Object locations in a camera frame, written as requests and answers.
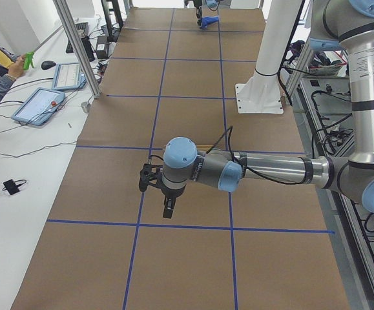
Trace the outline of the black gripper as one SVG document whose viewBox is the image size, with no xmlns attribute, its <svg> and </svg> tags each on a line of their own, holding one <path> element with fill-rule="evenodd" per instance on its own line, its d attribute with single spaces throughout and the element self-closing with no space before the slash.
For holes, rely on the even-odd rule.
<svg viewBox="0 0 374 310">
<path fill-rule="evenodd" d="M 202 5 L 203 1 L 202 0 L 192 0 L 193 5 L 196 8 L 196 18 L 197 18 L 197 23 L 200 23 L 202 20 L 203 14 L 202 14 Z"/>
<path fill-rule="evenodd" d="M 185 187 L 179 189 L 170 189 L 166 186 L 161 187 L 161 192 L 164 194 L 163 201 L 163 217 L 172 218 L 174 206 L 176 204 L 176 199 L 184 193 Z"/>
</svg>

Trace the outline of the person's hand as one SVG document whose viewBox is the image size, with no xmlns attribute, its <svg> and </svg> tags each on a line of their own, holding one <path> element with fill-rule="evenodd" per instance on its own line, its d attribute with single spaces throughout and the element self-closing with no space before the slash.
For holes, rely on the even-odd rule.
<svg viewBox="0 0 374 310">
<path fill-rule="evenodd" d="M 17 79 L 24 74 L 25 56 L 19 56 L 14 63 L 8 67 L 8 75 Z"/>
</svg>

